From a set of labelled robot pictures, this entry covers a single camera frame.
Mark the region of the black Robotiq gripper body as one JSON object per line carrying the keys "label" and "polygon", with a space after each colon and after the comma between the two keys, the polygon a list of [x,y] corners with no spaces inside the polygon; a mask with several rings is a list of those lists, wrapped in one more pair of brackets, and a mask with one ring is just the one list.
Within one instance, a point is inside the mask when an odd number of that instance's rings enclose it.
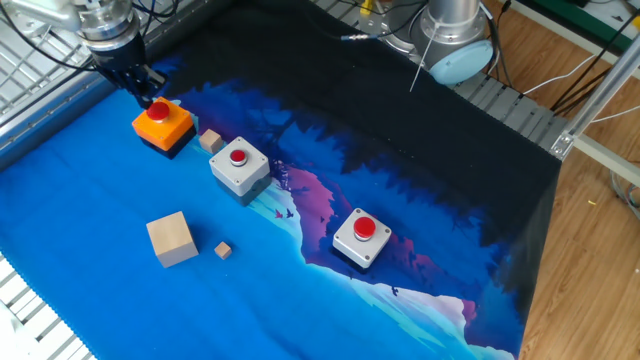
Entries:
{"label": "black Robotiq gripper body", "polygon": [[129,80],[143,83],[148,80],[146,47],[137,34],[127,44],[112,50],[92,50],[98,72],[111,83],[127,83]]}

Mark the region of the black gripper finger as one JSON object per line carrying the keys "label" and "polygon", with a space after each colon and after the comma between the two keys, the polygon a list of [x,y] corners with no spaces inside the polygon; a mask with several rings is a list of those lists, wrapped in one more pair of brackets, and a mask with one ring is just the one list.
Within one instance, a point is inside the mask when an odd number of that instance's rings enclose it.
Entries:
{"label": "black gripper finger", "polygon": [[144,75],[141,89],[142,107],[149,108],[155,100],[157,94],[162,90],[168,81],[166,74],[156,71],[149,66],[143,66]]}
{"label": "black gripper finger", "polygon": [[144,93],[140,90],[135,79],[131,78],[127,74],[115,74],[114,81],[119,88],[126,90],[130,95],[132,95],[141,108],[147,107],[147,99]]}

